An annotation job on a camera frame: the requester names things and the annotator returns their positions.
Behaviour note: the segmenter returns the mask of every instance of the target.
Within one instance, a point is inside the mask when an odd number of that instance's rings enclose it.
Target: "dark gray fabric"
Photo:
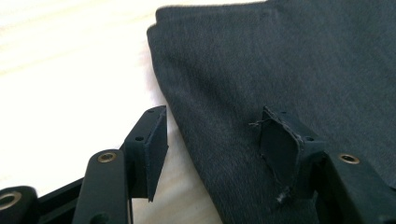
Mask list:
[[[396,2],[169,7],[148,30],[155,74],[225,223],[315,223],[276,199],[259,155],[262,107],[363,154],[396,187]]]

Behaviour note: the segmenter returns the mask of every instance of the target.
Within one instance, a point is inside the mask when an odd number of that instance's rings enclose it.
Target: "metal grommet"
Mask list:
[[[0,196],[0,211],[8,209],[9,207],[16,204],[22,198],[22,194],[17,191],[12,191],[9,193],[5,193]]]
[[[114,152],[106,152],[98,157],[99,162],[110,162],[117,158],[117,154]]]
[[[349,163],[349,164],[358,164],[361,162],[357,157],[354,157],[354,156],[352,156],[350,154],[346,154],[346,153],[341,153],[338,156],[338,159],[340,159],[343,162]]]

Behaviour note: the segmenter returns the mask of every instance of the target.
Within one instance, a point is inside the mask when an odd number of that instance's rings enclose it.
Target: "black plastic part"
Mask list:
[[[166,106],[162,105],[143,114],[120,148],[127,159],[131,197],[153,201],[167,149]]]
[[[88,164],[73,223],[131,223],[130,202],[123,152],[101,151]]]
[[[293,196],[311,198],[312,166],[324,157],[325,141],[287,112],[262,112],[261,155],[276,180]]]
[[[69,224],[76,209],[82,178],[39,198],[40,224]]]
[[[7,224],[36,223],[39,219],[35,189],[15,187],[0,190],[0,221]]]
[[[329,153],[315,168],[320,223],[396,223],[395,192],[363,156],[342,157]]]

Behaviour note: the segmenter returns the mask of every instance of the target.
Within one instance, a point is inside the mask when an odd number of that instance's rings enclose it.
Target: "screw hole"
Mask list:
[[[17,191],[5,193],[0,196],[0,211],[8,209],[16,204],[22,197],[22,194]]]
[[[107,152],[98,157],[99,162],[109,162],[114,161],[117,157],[117,154],[114,152]]]
[[[315,139],[313,137],[307,136],[305,140],[308,142],[313,142]]]
[[[90,224],[106,224],[109,220],[108,214],[99,214],[91,219]]]
[[[340,156],[338,158],[341,161],[350,163],[350,164],[358,164],[360,162],[358,158],[356,158],[352,155],[348,155],[348,154],[340,154]]]

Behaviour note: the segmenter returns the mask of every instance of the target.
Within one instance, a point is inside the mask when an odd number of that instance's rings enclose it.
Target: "white surface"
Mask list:
[[[222,3],[232,2],[1,1],[0,189],[42,196],[83,177],[94,153],[118,148],[145,110],[166,104],[146,37],[155,10]],[[157,194],[134,200],[134,221],[219,223],[170,112]]]

